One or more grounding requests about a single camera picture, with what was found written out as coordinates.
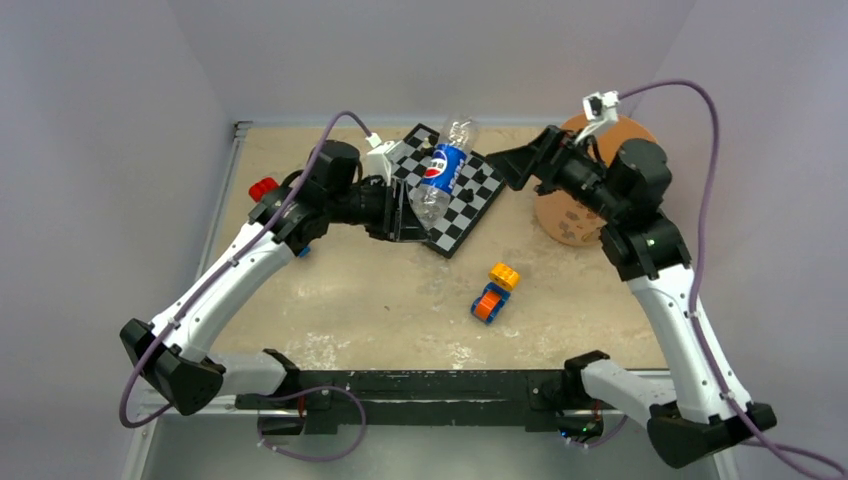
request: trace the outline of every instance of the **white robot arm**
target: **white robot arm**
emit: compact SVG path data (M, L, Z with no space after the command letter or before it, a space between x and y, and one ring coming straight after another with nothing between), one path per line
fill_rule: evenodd
M617 118L615 92L584 99L594 133ZM728 405L713 375L690 315L697 315L730 393L748 418L765 430L776 424L769 405L754 403L730 368L700 300L689 311L694 280L691 257L677 227L660 209L671 183L665 152L655 143L625 141L607 166L587 153L583 132L549 126L526 146L489 154L487 163L514 190L535 176L539 195L562 190L607 224L603 251L639 300L671 373L673 390L658 387L616 365L603 352L565 363L565 395L600 399L648 430L651 442L674 467L750 438L751 432Z
M394 143L383 143L373 134L369 143L374 148L361 165L353 146L324 143L309 178L276 222L272 219L297 172L282 185L270 178L254 185L251 194L257 204L224 254L149 323L133 319L121 330L133 364L149 354L141 362L141 376L177 411L190 415L219 395L268 395L280 387L288 365L274 350L213 358L209 349L254 292L309 242L323 236L330 223L362 225L372 238L383 241L428 238L409 205L406 184L389 176L387 153ZM354 183L359 168L364 178ZM235 252L242 252L238 259ZM149 352L151 346L155 351Z

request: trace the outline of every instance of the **plastic bottle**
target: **plastic bottle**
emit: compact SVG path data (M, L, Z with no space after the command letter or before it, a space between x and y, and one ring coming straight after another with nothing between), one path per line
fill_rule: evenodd
M467 115L454 114L445 121L430 166L410 197L424 228L433 228L447 212L453 186L478 133L477 123Z

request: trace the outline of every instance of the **black and white checkerboard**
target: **black and white checkerboard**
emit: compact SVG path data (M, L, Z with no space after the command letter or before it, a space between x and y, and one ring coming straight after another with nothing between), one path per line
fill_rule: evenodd
M392 175L417 186L430 163L425 151L436 145L438 137L439 132L419 123L389 152ZM480 154L471 152L456 179L448 211L430 230L427 246L445 258L453 257L504 186L503 177L483 162Z

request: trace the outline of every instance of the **white wall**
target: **white wall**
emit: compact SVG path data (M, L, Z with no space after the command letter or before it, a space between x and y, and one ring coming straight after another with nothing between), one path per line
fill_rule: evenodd
M645 83L695 0L169 0L227 112L541 123Z
M187 286L231 125L164 0L7 0L0 65L0 477L111 480L118 331Z
M848 465L845 45L843 1L702 0L657 78L701 82L721 117L704 302L730 361L774 406L774 439ZM669 152L665 209L694 253L708 117L694 92L665 90L636 118ZM737 450L743 478L796 478L764 451Z

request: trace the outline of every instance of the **tabletop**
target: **tabletop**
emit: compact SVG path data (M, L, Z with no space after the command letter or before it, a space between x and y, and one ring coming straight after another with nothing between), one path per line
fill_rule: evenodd
M375 129L400 140L412 125ZM540 128L483 128L481 154L532 140ZM302 168L320 128L248 130L220 219L220 255L247 220L248 189ZM367 151L362 132L330 138ZM218 353L284 352L302 369L562 368L602 350L627 368L665 368L654 333L600 246L550 238L533 213L535 193L505 189L452 259L424 245L379 242L362 227L331 225L312 252L273 275L227 325ZM503 262L521 275L491 325L471 303Z

